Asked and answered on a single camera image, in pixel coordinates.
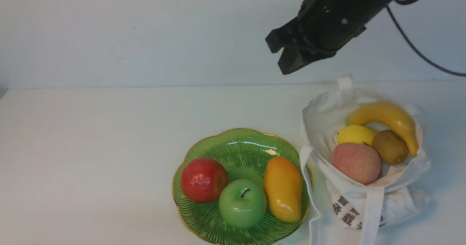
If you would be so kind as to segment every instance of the bag handle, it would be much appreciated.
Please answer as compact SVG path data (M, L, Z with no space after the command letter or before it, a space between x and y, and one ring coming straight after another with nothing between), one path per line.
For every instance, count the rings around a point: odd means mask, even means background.
M314 241L314 244L317 244L317 241L316 241L317 240L317 232L315 231L315 228L316 228L315 227L315 222L321 216L319 210L316 207L316 204L314 203L315 196L314 196L314 193L312 191L311 181L309 179L308 173L306 172L306 165L308 163L308 160L309 160L309 157L311 156L312 151L313 151L313 147L311 147L308 144L304 144L304 146L301 148L301 151L299 152L299 160L300 160L300 163L301 163L301 172L303 173L304 181L306 182L306 185L307 185L307 190L308 190L309 198L311 200L311 205L312 205L313 209L316 210L316 215L309 221L309 235L310 235L310 237L309 237L310 244L309 245L312 245L313 241Z
M359 245L374 245L376 243L379 223L382 216L384 187L369 187L364 205L363 228Z
M338 77L336 79L338 81L338 89L340 90L340 97L343 100L353 98L353 76L351 74Z

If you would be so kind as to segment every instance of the cloth bag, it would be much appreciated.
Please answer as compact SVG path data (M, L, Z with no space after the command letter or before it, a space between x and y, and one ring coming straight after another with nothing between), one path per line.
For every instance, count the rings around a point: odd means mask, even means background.
M339 89L324 92L313 98L303 109L302 133L308 144L300 151L301 170L310 157L318 165L326 179L326 186L333 203L333 210L340 223L347 228L360 230L360 245L373 245L378 229L409 220L423 210L429 197L421 190L409 185L415 182L431 167L431 161L422 147L425 115L414 104L404 106L373 91L354 88L351 75L338 78ZM359 107L381 100L390 100L403 107L416 122L416 139L419 150L399 165L383 164L382 175L374 183L363 185L356 182L332 165L332 152L336 146L336 135L345 127L346 118ZM383 124L368 124L375 131L389 129ZM315 194L308 192L311 201ZM320 217L314 202L316 215L309 222L311 244L315 239L315 222Z

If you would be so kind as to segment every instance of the mango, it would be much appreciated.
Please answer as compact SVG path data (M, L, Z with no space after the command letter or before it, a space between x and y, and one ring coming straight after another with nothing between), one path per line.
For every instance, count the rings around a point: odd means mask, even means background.
M267 163L264 185L270 212L282 222L298 222L303 190L298 168L285 157L274 157Z

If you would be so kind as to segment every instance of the banana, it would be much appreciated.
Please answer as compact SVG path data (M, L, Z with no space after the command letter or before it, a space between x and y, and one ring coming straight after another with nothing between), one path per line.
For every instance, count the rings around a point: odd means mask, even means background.
M371 122L387 125L406 142L411 155L416 156L419 149L416 141L416 124L404 109L390 101L377 101L360 107L346 119L347 126L365 125Z

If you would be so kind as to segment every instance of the fruit bowl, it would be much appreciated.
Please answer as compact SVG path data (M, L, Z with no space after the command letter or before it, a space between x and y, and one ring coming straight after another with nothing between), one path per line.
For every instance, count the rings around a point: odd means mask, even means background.
M296 149L275 135L252 129L231 129L202 139L188 151L172 182L173 199L179 217L197 237L219 245L268 245L286 238L303 224L310 209L310 199L302 175L301 218L296 223L281 222L267 210L263 219L254 227L236 229L222 219L218 201L195 203L188 200L181 191L181 172L190 161L200 157L210 157L222 164L228 173L228 183L244 178L263 185L266 165L273 157L285 157L301 171ZM306 170L313 188L312 173L307 166Z

